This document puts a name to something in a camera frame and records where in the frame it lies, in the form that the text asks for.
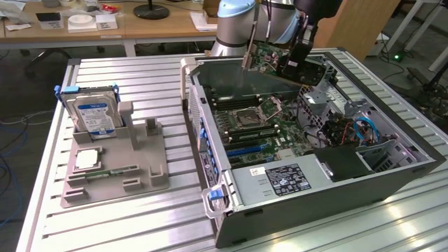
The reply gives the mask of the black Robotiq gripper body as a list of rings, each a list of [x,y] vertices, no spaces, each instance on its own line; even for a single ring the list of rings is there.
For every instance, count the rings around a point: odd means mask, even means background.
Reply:
[[[293,0],[294,8],[308,17],[308,25],[316,25],[322,18],[336,15],[341,0]]]

